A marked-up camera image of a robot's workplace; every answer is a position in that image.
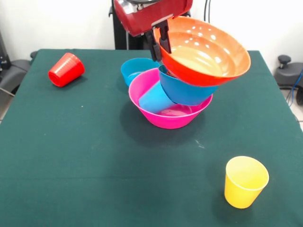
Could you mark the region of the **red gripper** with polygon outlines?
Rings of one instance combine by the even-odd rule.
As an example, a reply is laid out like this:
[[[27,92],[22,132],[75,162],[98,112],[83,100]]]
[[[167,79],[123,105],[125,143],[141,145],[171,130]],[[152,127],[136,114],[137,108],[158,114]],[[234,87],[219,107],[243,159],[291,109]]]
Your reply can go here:
[[[132,36],[145,33],[153,61],[161,61],[160,46],[152,28],[159,24],[160,45],[171,53],[167,19],[188,12],[192,0],[115,0],[114,10],[124,29]]]

